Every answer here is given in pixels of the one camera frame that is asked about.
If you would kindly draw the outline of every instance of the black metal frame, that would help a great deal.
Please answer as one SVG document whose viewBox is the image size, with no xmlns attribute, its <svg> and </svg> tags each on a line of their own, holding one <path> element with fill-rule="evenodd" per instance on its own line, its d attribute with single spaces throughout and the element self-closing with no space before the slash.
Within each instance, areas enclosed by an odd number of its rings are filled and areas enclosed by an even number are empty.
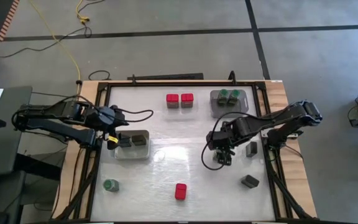
<svg viewBox="0 0 358 224">
<path fill-rule="evenodd" d="M 264 99 L 264 106 L 266 108 L 266 113 L 270 112 L 270 105 L 269 105 L 269 101 L 267 98 L 265 82 L 263 82 L 263 81 L 262 82 L 238 82 L 236 80 L 236 76 L 233 71 L 230 73 L 229 79 L 231 80 L 231 82 L 208 82 L 208 81 L 194 82 L 194 81 L 185 81 L 185 80 L 183 80 L 182 82 L 171 82 L 171 83 L 165 83 L 165 82 L 159 82 L 159 81 L 137 82 L 135 78 L 132 79 L 131 83 L 99 82 L 98 91 L 96 94 L 95 105 L 100 106 L 102 93 L 106 92 L 106 97 L 104 99 L 104 106 L 108 106 L 108 103 L 110 100 L 111 88 L 118 87 L 118 86 L 119 87 L 125 87 L 125 86 L 249 86 L 252 88 L 254 101 L 256 102 L 255 107 L 256 107 L 256 111 L 257 111 L 257 116 L 262 115 L 260 105 L 258 104 L 258 102 L 259 102 L 258 91 L 260 91 L 262 93 L 262 97 Z M 269 158 L 269 154 L 267 151 L 265 151 L 264 156 L 265 156 L 265 161 L 268 162 L 270 160 L 270 158 Z M 80 184 L 84 181 L 84 179 L 86 177 L 90 159 L 91 159 L 91 153 L 89 152 L 85 155 L 84 164 L 83 164 L 83 168 L 81 171 Z M 100 151 L 96 151 L 94 162 L 99 164 Z M 281 162 L 280 158 L 277 159 L 277 170 L 279 173 L 279 178 L 285 184 L 284 172 L 283 172 L 282 162 Z M 268 176 L 268 183 L 269 183 L 269 187 L 270 187 L 270 194 L 272 196 L 274 215 L 275 215 L 275 218 L 278 219 L 281 217 L 281 215 L 280 215 L 280 209 L 278 207 L 277 192 L 275 189 L 275 184 L 269 176 Z M 86 208 L 86 217 L 87 218 L 90 218 L 91 211 L 92 211 L 95 185 L 96 185 L 96 179 L 94 179 L 94 181 L 92 181 L 92 183 L 90 185 L 90 189 L 89 189 L 88 204 L 87 204 L 87 208 Z M 285 199 L 284 199 L 284 203 L 285 203 L 285 210 L 287 213 L 287 217 L 291 218 L 292 217 L 291 208 Z M 79 212 L 80 212 L 80 207 L 77 207 L 75 210 L 74 218 L 78 218 Z"/>
</svg>

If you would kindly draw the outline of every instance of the small dark cube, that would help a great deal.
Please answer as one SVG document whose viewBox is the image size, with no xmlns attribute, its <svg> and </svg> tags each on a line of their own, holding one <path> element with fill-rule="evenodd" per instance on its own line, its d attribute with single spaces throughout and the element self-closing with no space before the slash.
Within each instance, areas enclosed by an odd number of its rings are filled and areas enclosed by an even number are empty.
<svg viewBox="0 0 358 224">
<path fill-rule="evenodd" d="M 134 143 L 135 146 L 144 146 L 146 145 L 147 141 L 146 138 L 140 134 L 132 136 L 132 143 Z"/>
<path fill-rule="evenodd" d="M 122 138 L 119 141 L 121 147 L 131 147 L 131 137 Z"/>
<path fill-rule="evenodd" d="M 246 175 L 245 177 L 243 177 L 241 179 L 241 183 L 244 184 L 245 186 L 249 187 L 249 188 L 254 188 L 254 187 L 258 187 L 259 185 L 259 180 L 255 179 L 253 176 L 251 175 Z"/>
<path fill-rule="evenodd" d="M 258 145 L 256 142 L 250 142 L 248 146 L 246 146 L 247 157 L 252 157 L 258 153 Z"/>
</svg>

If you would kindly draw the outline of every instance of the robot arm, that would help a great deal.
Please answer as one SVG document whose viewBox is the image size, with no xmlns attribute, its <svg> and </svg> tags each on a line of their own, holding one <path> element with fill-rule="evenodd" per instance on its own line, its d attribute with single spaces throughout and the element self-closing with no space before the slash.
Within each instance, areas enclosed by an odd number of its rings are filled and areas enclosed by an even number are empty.
<svg viewBox="0 0 358 224">
<path fill-rule="evenodd" d="M 217 151 L 220 164 L 231 165 L 234 147 L 249 141 L 261 130 L 284 124 L 281 128 L 267 133 L 270 147 L 280 149 L 287 141 L 288 135 L 305 126 L 316 126 L 322 117 L 316 105 L 309 101 L 299 101 L 285 109 L 262 117 L 245 116 L 230 122 L 223 122 L 220 131 L 210 131 L 206 137 L 208 148 Z"/>
<path fill-rule="evenodd" d="M 119 145 L 116 127 L 129 125 L 117 106 L 95 108 L 80 101 L 59 101 L 54 105 L 22 105 L 12 117 L 12 124 L 19 131 L 41 129 L 75 140 L 80 147 L 93 149 L 99 146 L 96 133 L 108 133 L 115 142 L 108 142 L 109 149 Z M 65 124 L 75 124 L 88 129 L 75 129 Z"/>
</svg>

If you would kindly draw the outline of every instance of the wooden table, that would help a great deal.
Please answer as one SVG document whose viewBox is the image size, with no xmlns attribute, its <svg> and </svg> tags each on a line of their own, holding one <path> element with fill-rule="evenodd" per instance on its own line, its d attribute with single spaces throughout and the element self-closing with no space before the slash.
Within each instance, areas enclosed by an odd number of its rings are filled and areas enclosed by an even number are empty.
<svg viewBox="0 0 358 224">
<path fill-rule="evenodd" d="M 206 82 L 207 80 L 193 80 L 192 82 Z M 99 82 L 111 82 L 111 83 L 130 83 L 131 81 L 122 80 L 122 81 L 84 81 L 81 89 L 81 96 L 89 99 L 92 103 L 95 103 L 96 94 L 98 92 L 98 84 Z M 137 82 L 156 82 L 155 80 L 139 80 Z M 160 82 L 177 82 L 177 80 L 161 80 Z M 208 80 L 208 82 L 231 82 L 230 80 Z M 246 80 L 246 81 L 238 81 L 238 82 L 261 82 L 260 80 Z M 269 100 L 270 109 L 272 112 L 281 110 L 288 105 L 287 95 L 285 94 L 284 84 L 282 81 L 265 81 L 267 96 Z M 260 107 L 262 113 L 265 113 L 264 102 L 262 98 L 262 93 L 259 94 Z M 299 144 L 297 140 L 288 140 L 287 145 L 300 151 Z M 56 211 L 53 214 L 53 217 L 57 217 L 63 209 L 68 205 L 70 201 L 70 192 L 72 191 L 72 196 L 76 193 L 78 189 L 78 183 L 80 181 L 81 170 L 83 167 L 83 160 L 85 156 L 85 152 L 80 152 L 80 157 L 78 159 L 77 166 L 75 167 L 75 162 L 77 155 L 79 153 L 79 146 L 76 142 L 71 141 L 67 147 L 67 153 L 65 157 L 65 161 L 62 169 L 62 177 L 60 180 L 60 196 L 56 206 Z M 306 213 L 315 217 L 316 210 L 314 209 L 313 199 L 311 197 L 311 192 L 309 188 L 308 178 L 306 176 L 305 167 L 303 165 L 302 159 L 296 155 L 294 152 L 286 150 L 283 148 L 281 150 L 281 160 L 283 171 L 285 175 L 285 180 L 287 182 L 287 188 L 294 196 L 296 201 L 303 207 Z M 89 162 L 89 170 L 92 167 L 93 160 L 91 159 Z M 285 207 L 282 195 L 278 188 L 276 188 L 279 209 L 281 217 L 285 217 Z M 80 218 L 85 217 L 86 212 L 86 204 L 88 202 L 89 188 L 84 193 L 82 204 L 81 204 L 81 212 Z"/>
</svg>

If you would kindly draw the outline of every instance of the yellow tag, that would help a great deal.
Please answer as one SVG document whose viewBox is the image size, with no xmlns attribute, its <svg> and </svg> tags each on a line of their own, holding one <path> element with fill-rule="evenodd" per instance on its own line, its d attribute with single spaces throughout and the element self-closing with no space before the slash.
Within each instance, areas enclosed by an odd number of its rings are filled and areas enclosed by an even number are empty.
<svg viewBox="0 0 358 224">
<path fill-rule="evenodd" d="M 113 141 L 115 143 L 118 143 L 118 139 L 117 138 L 114 138 L 112 136 L 109 136 L 109 141 Z"/>
</svg>

